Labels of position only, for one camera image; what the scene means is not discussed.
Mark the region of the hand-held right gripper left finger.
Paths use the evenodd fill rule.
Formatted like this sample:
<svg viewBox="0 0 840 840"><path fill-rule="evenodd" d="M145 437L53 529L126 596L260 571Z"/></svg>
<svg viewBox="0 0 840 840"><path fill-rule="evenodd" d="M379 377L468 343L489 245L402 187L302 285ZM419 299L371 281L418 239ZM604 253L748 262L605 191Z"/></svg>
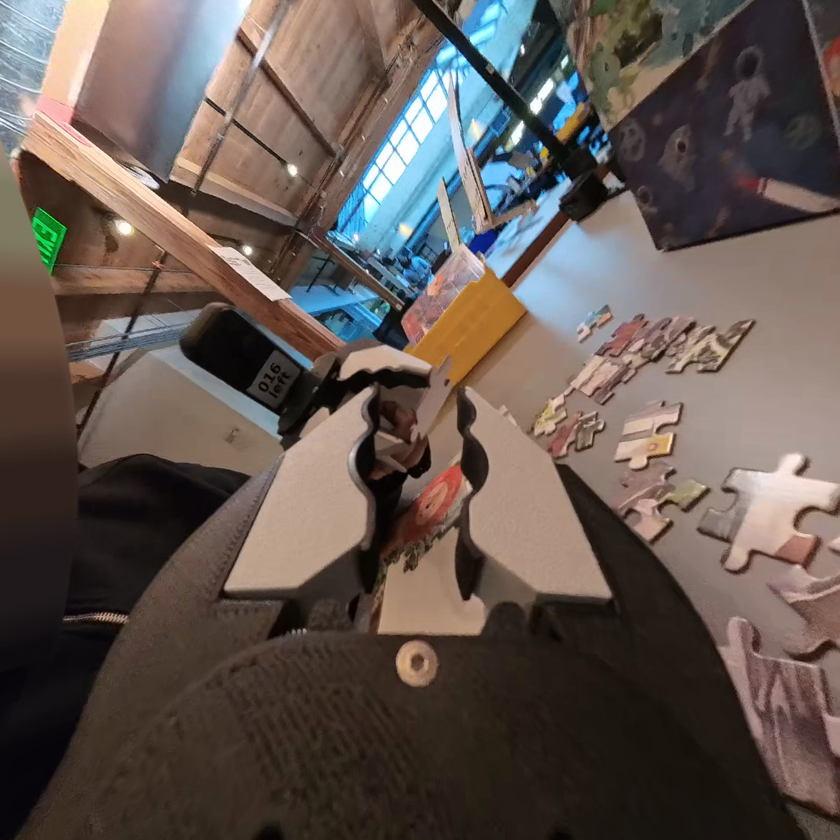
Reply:
<svg viewBox="0 0 840 840"><path fill-rule="evenodd" d="M282 457L224 584L235 599L350 601L364 588L375 530L366 478L375 461L378 385L368 386Z"/></svg>

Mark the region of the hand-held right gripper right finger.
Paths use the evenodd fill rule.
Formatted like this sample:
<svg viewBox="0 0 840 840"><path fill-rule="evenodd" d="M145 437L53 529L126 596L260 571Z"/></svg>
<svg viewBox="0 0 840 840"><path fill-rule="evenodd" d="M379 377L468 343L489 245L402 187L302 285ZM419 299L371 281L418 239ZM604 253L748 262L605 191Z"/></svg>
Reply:
<svg viewBox="0 0 840 840"><path fill-rule="evenodd" d="M605 604L612 592L551 456L473 388L457 393L456 582L482 604Z"/></svg>

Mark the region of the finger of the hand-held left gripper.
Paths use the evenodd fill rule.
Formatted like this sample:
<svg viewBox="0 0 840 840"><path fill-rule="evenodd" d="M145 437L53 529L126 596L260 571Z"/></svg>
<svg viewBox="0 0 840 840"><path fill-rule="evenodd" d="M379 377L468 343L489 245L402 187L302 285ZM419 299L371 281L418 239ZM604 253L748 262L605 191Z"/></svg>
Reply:
<svg viewBox="0 0 840 840"><path fill-rule="evenodd" d="M337 384L350 391L372 385L420 390L430 386L432 377L433 367L428 362L388 345L371 345L348 352L339 365Z"/></svg>
<svg viewBox="0 0 840 840"><path fill-rule="evenodd" d="M429 378L429 386L416 409L416 422L412 429L411 442L416 443L427 437L438 414L447 402L454 387L451 374L453 360L446 356L438 367L434 368Z"/></svg>

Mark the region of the printed frame puzzle tray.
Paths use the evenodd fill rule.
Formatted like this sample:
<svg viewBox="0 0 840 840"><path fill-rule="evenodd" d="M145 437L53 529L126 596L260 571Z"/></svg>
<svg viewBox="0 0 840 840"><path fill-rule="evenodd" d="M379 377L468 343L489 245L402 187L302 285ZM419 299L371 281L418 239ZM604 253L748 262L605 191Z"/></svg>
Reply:
<svg viewBox="0 0 840 840"><path fill-rule="evenodd" d="M446 467L456 458L460 455L450 459ZM486 610L475 596L467 600L462 596L456 579L459 524L460 518L458 526L435 544L414 571L404 572L396 564L381 567L371 618L373 633L464 636L480 631Z"/></svg>

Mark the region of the person's left hand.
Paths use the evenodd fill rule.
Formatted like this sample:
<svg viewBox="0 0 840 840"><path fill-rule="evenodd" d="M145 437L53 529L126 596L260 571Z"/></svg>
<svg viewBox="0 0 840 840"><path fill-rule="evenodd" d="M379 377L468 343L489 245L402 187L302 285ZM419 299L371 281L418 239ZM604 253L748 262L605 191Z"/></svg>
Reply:
<svg viewBox="0 0 840 840"><path fill-rule="evenodd" d="M374 447L370 482L393 474L417 478L431 466L428 439L417 430L417 415L396 402L381 403L380 428L374 436Z"/></svg>

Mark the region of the white paper label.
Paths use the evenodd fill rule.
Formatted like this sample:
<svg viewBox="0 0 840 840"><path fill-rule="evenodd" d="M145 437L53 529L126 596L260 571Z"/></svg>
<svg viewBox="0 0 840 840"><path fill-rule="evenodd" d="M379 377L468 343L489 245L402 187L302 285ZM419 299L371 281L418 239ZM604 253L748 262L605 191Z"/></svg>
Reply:
<svg viewBox="0 0 840 840"><path fill-rule="evenodd" d="M242 277L252 288L271 302L288 301L291 295L283 290L275 281L258 269L250 259L236 248L216 246L211 250L222 259L233 271Z"/></svg>

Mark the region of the yellow plastic bin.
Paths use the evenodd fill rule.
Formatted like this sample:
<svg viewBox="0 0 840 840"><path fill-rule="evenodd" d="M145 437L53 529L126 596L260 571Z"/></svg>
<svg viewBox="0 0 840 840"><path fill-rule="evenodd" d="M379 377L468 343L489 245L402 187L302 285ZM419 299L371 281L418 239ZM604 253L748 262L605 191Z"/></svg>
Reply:
<svg viewBox="0 0 840 840"><path fill-rule="evenodd" d="M421 312L403 320L404 351L433 366L450 360L448 378L459 385L479 362L528 314L511 289L487 267L479 279L465 284L446 308L422 295Z"/></svg>

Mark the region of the assembled lion puzzle section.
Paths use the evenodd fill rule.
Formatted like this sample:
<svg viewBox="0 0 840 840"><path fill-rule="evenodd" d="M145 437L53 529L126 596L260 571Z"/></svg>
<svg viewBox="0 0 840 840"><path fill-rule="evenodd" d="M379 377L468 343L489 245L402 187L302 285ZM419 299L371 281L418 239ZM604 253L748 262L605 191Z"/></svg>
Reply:
<svg viewBox="0 0 840 840"><path fill-rule="evenodd" d="M470 491L460 458L454 458L397 516L381 552L381 565L414 571L435 544L458 526Z"/></svg>

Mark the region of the person in black jacket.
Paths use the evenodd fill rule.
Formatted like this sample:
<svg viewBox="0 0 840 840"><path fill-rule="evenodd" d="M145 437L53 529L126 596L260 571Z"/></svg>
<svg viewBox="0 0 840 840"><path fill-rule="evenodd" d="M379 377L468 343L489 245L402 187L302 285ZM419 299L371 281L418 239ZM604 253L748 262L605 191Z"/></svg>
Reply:
<svg viewBox="0 0 840 840"><path fill-rule="evenodd" d="M250 480L132 455L83 469L65 617L46 658L2 677L1 837L14 838L60 765L110 647L195 530Z"/></svg>

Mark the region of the green exit sign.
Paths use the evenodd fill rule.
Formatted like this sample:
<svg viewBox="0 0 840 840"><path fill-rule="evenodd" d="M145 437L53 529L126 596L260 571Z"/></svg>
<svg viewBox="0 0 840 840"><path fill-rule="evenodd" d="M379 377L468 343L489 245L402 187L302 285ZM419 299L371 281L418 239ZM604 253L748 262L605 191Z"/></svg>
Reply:
<svg viewBox="0 0 840 840"><path fill-rule="evenodd" d="M42 261L52 276L67 235L67 227L40 206L32 216L31 226Z"/></svg>

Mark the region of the scattered loose puzzle pieces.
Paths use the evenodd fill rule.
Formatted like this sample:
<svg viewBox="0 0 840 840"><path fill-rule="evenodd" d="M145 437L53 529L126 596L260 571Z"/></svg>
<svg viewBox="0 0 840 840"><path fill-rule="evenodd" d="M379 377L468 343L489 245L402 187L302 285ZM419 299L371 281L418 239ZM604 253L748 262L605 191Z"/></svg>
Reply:
<svg viewBox="0 0 840 840"><path fill-rule="evenodd" d="M649 321L639 313L618 325L566 389L541 406L530 433L548 438L555 460L571 448L585 451L606 424L597 411L568 419L567 396L578 392L603 406L640 368L664 357L668 375L691 366L719 372L754 324L744 319L718 329L691 316ZM682 412L682 402L651 402L626 417L616 445L613 459L626 470L612 507L646 543L672 525L664 506L688 512L710 490L695 479L675 479L665 462L676 435L660 428L677 425ZM838 484L805 476L807 463L804 455L786 454L772 471L731 469L721 484L731 505L707 509L697 530L727 544L721 567L731 574L746 571L757 555L789 565L768 583L804 623L785 643L789 655L761 653L757 629L740 616L728 621L720 654L772 782L795 802L838 818L838 716L829 710L822 667L809 660L826 646L838 647L838 573L816 577L807 570L821 540L797 528L807 512L838 513Z"/></svg>

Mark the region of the illustrated puzzle box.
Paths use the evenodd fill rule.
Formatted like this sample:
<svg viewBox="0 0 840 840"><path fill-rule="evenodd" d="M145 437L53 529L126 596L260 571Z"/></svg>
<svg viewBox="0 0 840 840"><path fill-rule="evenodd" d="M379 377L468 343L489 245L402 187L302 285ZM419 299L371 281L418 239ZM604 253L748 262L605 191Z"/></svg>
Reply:
<svg viewBox="0 0 840 840"><path fill-rule="evenodd" d="M554 7L658 250L838 213L838 1Z"/></svg>

